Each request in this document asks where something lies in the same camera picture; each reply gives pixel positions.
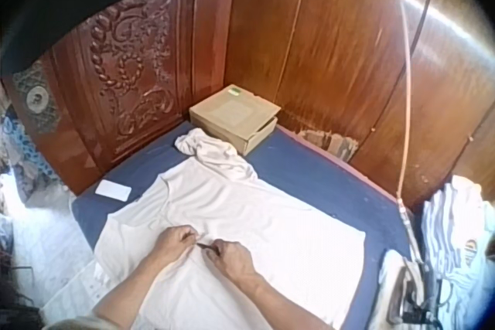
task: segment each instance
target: floor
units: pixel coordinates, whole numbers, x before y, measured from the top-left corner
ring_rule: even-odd
[[[85,315],[107,289],[94,279],[93,253],[70,211],[73,195],[54,184],[23,205],[13,176],[0,180],[14,224],[14,264],[32,267],[15,271],[19,291],[47,324]]]

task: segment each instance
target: scissors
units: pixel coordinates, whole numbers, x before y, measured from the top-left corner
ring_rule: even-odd
[[[205,243],[196,243],[196,245],[198,247],[200,247],[201,249],[205,250],[205,249],[210,249],[212,250],[217,256],[220,256],[220,251],[218,250],[217,247],[212,247],[210,245],[206,245]]]

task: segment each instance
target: blue bed sheet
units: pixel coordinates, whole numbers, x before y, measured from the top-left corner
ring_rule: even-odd
[[[174,148],[173,142],[191,128],[190,123],[182,123],[122,162],[105,178],[131,186],[129,201],[137,199],[159,173],[186,158]],[[344,329],[365,328],[376,297],[384,252],[395,249],[409,257],[405,228],[395,204],[348,171],[277,129],[247,156],[247,160],[259,178],[366,233],[363,275],[343,326]],[[96,195],[95,187],[90,187],[73,203],[73,214],[93,249],[107,214],[126,204]]]

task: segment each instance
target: wall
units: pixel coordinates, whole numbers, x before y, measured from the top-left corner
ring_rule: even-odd
[[[414,209],[452,170],[495,199],[493,30],[475,0],[405,6],[413,71],[405,202]],[[225,80],[281,105],[281,124],[317,133],[325,149],[336,147],[334,134],[349,138],[350,164],[394,193],[403,49],[398,0],[233,0]]]

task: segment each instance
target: hand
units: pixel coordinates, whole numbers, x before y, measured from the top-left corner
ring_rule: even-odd
[[[241,290],[243,290],[242,287],[248,281],[260,277],[254,269],[251,253],[240,243],[215,240],[211,246],[220,255],[217,255],[213,250],[207,249],[205,251],[208,258],[210,258],[222,275],[232,281]]]
[[[149,256],[160,268],[175,262],[196,243],[198,232],[191,226],[169,227],[156,240]]]

